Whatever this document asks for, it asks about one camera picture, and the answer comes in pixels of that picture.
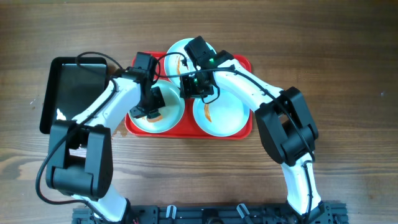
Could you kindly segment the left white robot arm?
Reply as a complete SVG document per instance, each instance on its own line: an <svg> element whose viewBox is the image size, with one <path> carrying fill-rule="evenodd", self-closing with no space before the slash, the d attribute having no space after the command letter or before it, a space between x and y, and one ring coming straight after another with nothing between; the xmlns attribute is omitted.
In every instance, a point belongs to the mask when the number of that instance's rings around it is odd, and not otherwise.
<svg viewBox="0 0 398 224"><path fill-rule="evenodd" d="M150 122L161 119L159 108L165 103L155 76L159 61L151 54L139 52L131 67L119 67L110 77L105 91L72 120L57 120L50 130L49 151L35 183L37 195L44 197L40 180L45 177L49 188L71 196L70 203L83 203L96 223L134 223L128 199L112 186L113 155L111 135L128 112L146 117Z"/></svg>

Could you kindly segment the orange green scrub sponge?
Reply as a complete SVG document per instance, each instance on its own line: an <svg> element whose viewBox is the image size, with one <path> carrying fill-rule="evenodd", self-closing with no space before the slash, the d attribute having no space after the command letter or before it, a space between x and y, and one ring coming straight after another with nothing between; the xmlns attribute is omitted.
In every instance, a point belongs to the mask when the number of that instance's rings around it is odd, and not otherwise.
<svg viewBox="0 0 398 224"><path fill-rule="evenodd" d="M163 116L159 112L148 114L146 117L146 120L149 123L155 123L162 119L163 119Z"/></svg>

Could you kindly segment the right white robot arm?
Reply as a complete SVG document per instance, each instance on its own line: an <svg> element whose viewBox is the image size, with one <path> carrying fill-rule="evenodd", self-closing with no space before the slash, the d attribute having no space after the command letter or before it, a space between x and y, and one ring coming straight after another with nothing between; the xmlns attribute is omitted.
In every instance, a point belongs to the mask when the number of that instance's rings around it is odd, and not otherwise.
<svg viewBox="0 0 398 224"><path fill-rule="evenodd" d="M269 157L281 165L287 202L310 222L321 198L315 185L313 163L318 129L303 94L295 87L283 90L246 70L225 50L215 52L198 36L184 46L194 70L180 76L182 95L204 98L226 90L256 117L261 143Z"/></svg>

